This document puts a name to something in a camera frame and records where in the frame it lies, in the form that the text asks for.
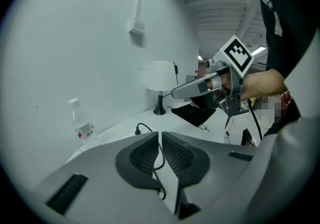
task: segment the water bottle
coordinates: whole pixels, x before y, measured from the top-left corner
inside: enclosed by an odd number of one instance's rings
[[[98,136],[87,114],[80,107],[79,100],[77,98],[69,100],[69,107],[72,109],[73,128],[78,138],[86,146],[97,146],[99,144]]]

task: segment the white lampshade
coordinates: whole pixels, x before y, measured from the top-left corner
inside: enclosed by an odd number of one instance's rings
[[[177,87],[175,64],[171,61],[153,61],[147,73],[146,87],[153,91],[171,91]]]

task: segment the bottle label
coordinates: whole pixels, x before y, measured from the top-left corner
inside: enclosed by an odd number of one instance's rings
[[[86,139],[94,134],[94,127],[91,123],[86,123],[85,125],[79,127],[76,132],[79,139]]]

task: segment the black fabric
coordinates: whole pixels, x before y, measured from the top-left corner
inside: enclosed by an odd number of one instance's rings
[[[286,78],[309,47],[317,29],[317,22],[308,13],[311,3],[300,0],[271,0],[271,2],[272,10],[260,0],[268,49],[266,70],[275,69]],[[275,35],[273,10],[279,17],[282,36]]]
[[[207,121],[208,118],[211,117],[214,112],[216,112],[216,110],[212,108],[200,109],[196,106],[187,104],[182,107],[173,108],[171,112],[186,120],[190,124],[198,127]]]
[[[266,45],[268,58],[266,70],[275,69],[284,78],[298,64],[309,47],[317,27],[318,14],[314,8],[314,0],[271,0],[272,10],[260,0],[261,13],[266,28]],[[282,36],[275,34],[276,11]],[[279,123],[274,123],[264,136],[277,133],[286,124],[300,117],[294,101],[288,105],[287,115]]]
[[[295,101],[292,100],[288,105],[286,117],[281,118],[280,122],[274,123],[269,128],[269,130],[264,134],[263,137],[268,136],[270,134],[277,134],[278,131],[282,127],[284,127],[285,125],[287,125],[287,124],[289,124],[289,123],[291,123],[293,121],[296,121],[299,117],[300,117],[300,113],[299,113],[298,107],[297,107]]]

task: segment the table lamp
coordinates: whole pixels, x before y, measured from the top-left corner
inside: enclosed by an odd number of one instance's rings
[[[174,62],[170,61],[153,61],[147,78],[147,88],[153,91],[159,91],[158,103],[153,113],[156,115],[164,115],[166,110],[163,107],[162,92],[168,92],[178,85],[178,67]]]

